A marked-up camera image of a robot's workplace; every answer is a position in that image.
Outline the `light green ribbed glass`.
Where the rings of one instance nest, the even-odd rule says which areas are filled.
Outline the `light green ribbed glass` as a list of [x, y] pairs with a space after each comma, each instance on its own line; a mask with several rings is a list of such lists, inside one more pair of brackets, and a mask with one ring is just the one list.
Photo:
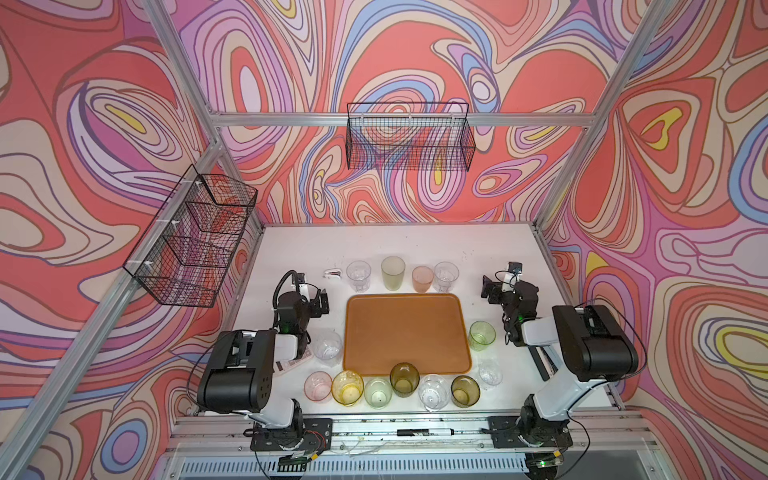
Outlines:
[[469, 346], [474, 351], [482, 351], [492, 345], [497, 338], [495, 328], [486, 321], [475, 321], [468, 332]]

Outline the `clear ribbed glass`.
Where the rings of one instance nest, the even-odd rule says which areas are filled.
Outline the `clear ribbed glass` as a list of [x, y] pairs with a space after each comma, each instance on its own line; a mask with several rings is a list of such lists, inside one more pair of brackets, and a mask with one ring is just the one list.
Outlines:
[[459, 268], [452, 262], [442, 261], [434, 267], [434, 285], [439, 293], [449, 293], [460, 276]]

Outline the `frosted pink tumbler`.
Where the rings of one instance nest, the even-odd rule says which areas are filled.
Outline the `frosted pink tumbler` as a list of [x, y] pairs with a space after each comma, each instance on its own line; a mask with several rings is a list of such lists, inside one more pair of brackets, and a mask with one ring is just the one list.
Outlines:
[[434, 280], [434, 272], [429, 266], [420, 265], [412, 271], [412, 285], [417, 293], [426, 293]]

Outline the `small clear glass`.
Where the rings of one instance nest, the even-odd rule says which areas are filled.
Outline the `small clear glass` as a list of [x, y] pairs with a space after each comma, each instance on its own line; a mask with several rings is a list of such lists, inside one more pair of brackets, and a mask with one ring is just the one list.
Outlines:
[[478, 363], [477, 373], [485, 389], [499, 386], [503, 382], [503, 372], [500, 365], [493, 360], [483, 360]]

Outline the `frosted pale green tumbler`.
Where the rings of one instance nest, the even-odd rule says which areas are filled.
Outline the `frosted pale green tumbler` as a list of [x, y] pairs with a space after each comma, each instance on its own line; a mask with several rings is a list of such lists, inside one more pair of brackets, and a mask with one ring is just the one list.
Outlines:
[[389, 291], [401, 288], [406, 264], [399, 256], [388, 256], [381, 262], [381, 273], [384, 286]]

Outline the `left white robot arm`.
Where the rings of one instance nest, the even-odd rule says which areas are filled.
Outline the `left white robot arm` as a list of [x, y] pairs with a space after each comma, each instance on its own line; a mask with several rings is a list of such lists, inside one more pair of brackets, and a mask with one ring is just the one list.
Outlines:
[[271, 298], [273, 321], [263, 330], [230, 330], [212, 345], [195, 393], [203, 411], [239, 414], [269, 432], [304, 432], [299, 402], [272, 391], [275, 367], [298, 360], [311, 344], [309, 322], [329, 313], [325, 290], [287, 271]]

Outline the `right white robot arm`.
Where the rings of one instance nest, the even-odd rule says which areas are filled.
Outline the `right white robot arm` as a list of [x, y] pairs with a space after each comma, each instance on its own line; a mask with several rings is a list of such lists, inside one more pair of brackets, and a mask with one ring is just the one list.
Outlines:
[[485, 432], [497, 448], [570, 446], [571, 410], [592, 390], [638, 374], [640, 355], [603, 305], [556, 305], [551, 315], [538, 316], [539, 288], [520, 279], [521, 272], [521, 263], [510, 262], [492, 278], [483, 276], [481, 297], [502, 308], [506, 342], [557, 346], [563, 364], [526, 398], [518, 417], [491, 417]]

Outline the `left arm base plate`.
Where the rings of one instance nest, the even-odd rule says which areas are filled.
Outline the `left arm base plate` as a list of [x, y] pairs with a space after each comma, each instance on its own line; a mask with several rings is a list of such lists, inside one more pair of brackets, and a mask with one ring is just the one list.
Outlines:
[[279, 429], [255, 423], [249, 432], [250, 449], [257, 453], [323, 453], [332, 444], [333, 420], [325, 417], [294, 420], [290, 426]]

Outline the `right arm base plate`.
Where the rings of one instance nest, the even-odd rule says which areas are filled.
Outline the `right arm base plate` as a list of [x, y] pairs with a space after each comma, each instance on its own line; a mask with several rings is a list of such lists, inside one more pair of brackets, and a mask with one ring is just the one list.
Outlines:
[[522, 419], [520, 416], [491, 416], [481, 430], [491, 436], [493, 446], [501, 448], [568, 449], [573, 440], [567, 421]]

